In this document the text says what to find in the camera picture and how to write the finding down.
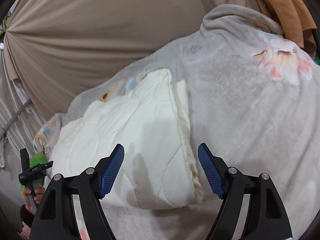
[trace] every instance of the silver screw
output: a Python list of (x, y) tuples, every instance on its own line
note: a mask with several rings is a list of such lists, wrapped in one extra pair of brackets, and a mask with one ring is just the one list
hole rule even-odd
[(59, 180), (59, 179), (61, 179), (61, 174), (56, 174), (56, 175), (54, 175), (54, 176), (53, 176), (53, 179), (54, 179), (54, 180)]
[(238, 170), (237, 170), (235, 167), (230, 167), (230, 168), (228, 169), (228, 171), (229, 171), (231, 174), (236, 174)]
[(262, 173), (262, 174), (261, 174), (261, 177), (262, 177), (263, 179), (265, 179), (265, 180), (267, 180), (267, 179), (270, 178), (269, 175), (266, 174), (266, 173)]
[(88, 175), (94, 173), (94, 168), (87, 168), (87, 169), (85, 170), (85, 173), (88, 174)]

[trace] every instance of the orange fabric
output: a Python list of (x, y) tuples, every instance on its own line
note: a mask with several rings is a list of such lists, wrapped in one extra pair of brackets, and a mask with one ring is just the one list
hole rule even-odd
[(315, 57), (316, 43), (311, 30), (317, 27), (302, 0), (257, 0), (257, 3), (264, 15), (282, 26), (286, 39)]

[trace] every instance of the green plush toy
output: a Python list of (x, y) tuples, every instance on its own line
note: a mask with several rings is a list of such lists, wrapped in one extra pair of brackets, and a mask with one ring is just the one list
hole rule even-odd
[[(48, 159), (43, 153), (37, 153), (30, 158), (30, 167), (36, 166), (38, 163), (44, 164), (47, 162), (48, 162)], [(44, 178), (41, 179), (41, 181), (39, 183), (43, 184), (43, 182), (44, 182)], [(24, 189), (24, 186), (20, 185), (21, 192), (23, 189)]]

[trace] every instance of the gray strap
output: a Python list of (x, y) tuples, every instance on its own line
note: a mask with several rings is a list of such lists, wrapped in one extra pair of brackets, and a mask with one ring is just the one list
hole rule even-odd
[(2, 131), (0, 132), (0, 140), (2, 139), (2, 137), (4, 136), (4, 134), (6, 133), (6, 131), (9, 129), (10, 125), (13, 123), (14, 120), (16, 120), (16, 118), (18, 117), (19, 114), (21, 114), (21, 112), (31, 103), (31, 99), (29, 99), (27, 102), (25, 102), (23, 104), (23, 106), (21, 106), (19, 108), (19, 110), (17, 112), (15, 112), (15, 114), (11, 117), (11, 119), (9, 120), (9, 122), (4, 126), (4, 128), (2, 128)]

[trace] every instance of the gray fleece blanket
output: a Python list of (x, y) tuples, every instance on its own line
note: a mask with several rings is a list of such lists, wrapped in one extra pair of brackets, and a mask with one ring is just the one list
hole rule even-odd
[[(68, 114), (58, 116), (60, 122), (56, 116), (48, 124), (58, 123), (59, 130), (60, 125), (82, 116), (93, 101), (122, 95), (151, 70), (167, 67), (175, 81), (187, 83), (193, 152), (205, 142), (214, 155), (244, 174), (267, 172), (284, 202), (293, 237), (299, 239), (320, 208), (320, 70), (282, 34), (277, 23), (256, 11), (218, 6), (204, 17), (198, 32), (167, 44), (78, 95)], [(50, 153), (54, 127), (43, 127), (35, 150)], [(204, 203), (164, 211), (104, 206), (115, 236), (205, 239), (221, 202), (212, 194), (199, 163), (197, 168)], [(245, 212), (246, 208), (234, 239), (240, 238)]]

